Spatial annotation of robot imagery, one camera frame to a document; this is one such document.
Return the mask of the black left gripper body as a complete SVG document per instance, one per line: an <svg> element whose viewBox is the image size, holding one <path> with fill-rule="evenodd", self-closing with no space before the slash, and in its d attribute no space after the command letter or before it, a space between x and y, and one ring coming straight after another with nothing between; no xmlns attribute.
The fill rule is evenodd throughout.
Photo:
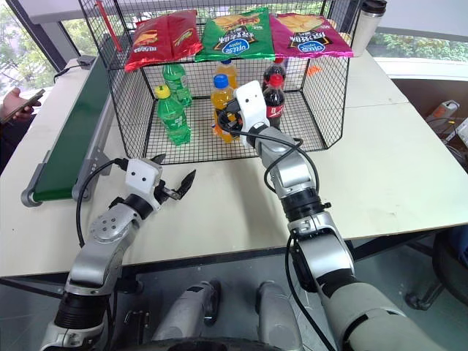
<svg viewBox="0 0 468 351"><path fill-rule="evenodd" d="M169 198L173 200L180 200L182 195L174 189L168 189L165 186L165 181L160 180L159 183L155 186L155 200L157 202L165 202Z"/></svg>

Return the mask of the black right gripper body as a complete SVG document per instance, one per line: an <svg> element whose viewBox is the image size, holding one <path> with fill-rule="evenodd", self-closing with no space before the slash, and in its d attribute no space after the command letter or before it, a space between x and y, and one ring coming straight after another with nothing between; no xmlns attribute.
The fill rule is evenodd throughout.
<svg viewBox="0 0 468 351"><path fill-rule="evenodd" d="M242 130L241 108L236 98L231 99L226 107L218 111L218 126L222 131L238 135Z"/></svg>

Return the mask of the person's bare hand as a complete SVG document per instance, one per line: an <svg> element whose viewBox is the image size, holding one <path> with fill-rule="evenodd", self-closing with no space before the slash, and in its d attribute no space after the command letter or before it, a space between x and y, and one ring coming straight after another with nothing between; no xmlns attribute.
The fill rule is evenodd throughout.
<svg viewBox="0 0 468 351"><path fill-rule="evenodd" d="M28 121L32 117L34 108L40 105L40 101L28 103L27 99L20 97L20 89L14 88L5 95L1 103L1 120L15 112L13 120Z"/></svg>

